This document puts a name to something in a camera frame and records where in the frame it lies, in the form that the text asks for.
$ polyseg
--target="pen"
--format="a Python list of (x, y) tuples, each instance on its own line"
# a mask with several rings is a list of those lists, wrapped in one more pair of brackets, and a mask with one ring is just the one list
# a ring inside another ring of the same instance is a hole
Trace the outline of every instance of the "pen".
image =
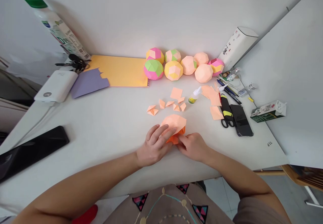
[[(221, 85), (221, 86), (224, 86), (225, 84), (223, 83), (223, 82), (221, 82), (219, 79), (217, 79), (217, 81), (218, 81), (218, 83)], [(227, 87), (228, 86), (226, 86), (225, 88), (224, 88), (224, 91), (226, 91), (229, 95), (230, 95), (230, 97), (234, 100), (234, 101), (236, 101), (238, 104), (242, 104), (238, 99), (237, 99), (237, 97), (232, 93), (232, 92), (230, 92), (230, 90), (229, 89), (227, 89)]]
[(235, 91), (233, 91), (233, 89), (230, 88), (229, 85), (227, 85), (226, 87), (229, 88), (229, 90), (231, 91), (231, 93), (233, 93), (235, 96), (239, 97), (239, 95), (237, 95), (237, 93)]

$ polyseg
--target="hand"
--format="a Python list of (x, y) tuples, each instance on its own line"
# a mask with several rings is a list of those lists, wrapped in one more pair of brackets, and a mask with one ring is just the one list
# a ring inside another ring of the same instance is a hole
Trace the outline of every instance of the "hand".
[(168, 139), (176, 132), (176, 128), (168, 129), (168, 125), (153, 126), (146, 135), (144, 144), (136, 151), (138, 165), (146, 167), (157, 163), (172, 148), (173, 143)]
[(182, 143), (177, 144), (178, 150), (192, 160), (203, 162), (211, 157), (213, 149), (208, 147), (199, 133), (192, 133), (187, 136), (179, 135)]

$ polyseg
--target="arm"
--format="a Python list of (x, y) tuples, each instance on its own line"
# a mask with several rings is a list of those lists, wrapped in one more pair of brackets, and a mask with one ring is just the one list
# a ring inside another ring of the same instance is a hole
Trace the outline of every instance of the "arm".
[(180, 135), (179, 151), (187, 157), (202, 162), (221, 173), (240, 199), (254, 197), (265, 202), (290, 222), (283, 205), (268, 184), (241, 163), (208, 147), (199, 133)]
[(31, 202), (13, 224), (68, 224), (121, 180), (158, 162), (171, 149), (165, 142), (176, 129), (153, 126), (136, 152), (78, 172), (54, 185)]

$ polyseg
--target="floor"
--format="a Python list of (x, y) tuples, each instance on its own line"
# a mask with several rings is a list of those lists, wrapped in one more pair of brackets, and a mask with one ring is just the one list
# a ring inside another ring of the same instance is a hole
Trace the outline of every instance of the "floor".
[[(292, 224), (318, 224), (323, 220), (323, 209), (306, 205), (310, 197), (305, 188), (292, 182), (287, 176), (262, 176), (283, 204)], [(240, 201), (238, 194), (222, 178), (204, 181), (207, 195), (232, 219)], [(312, 189), (320, 204), (323, 192)]]

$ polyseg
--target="shirt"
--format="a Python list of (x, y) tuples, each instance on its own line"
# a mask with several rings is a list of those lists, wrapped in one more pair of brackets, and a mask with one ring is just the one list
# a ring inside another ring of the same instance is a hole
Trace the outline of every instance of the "shirt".
[(233, 221), (195, 184), (167, 185), (131, 194), (108, 217), (113, 223), (287, 224), (287, 220), (259, 199), (243, 198)]

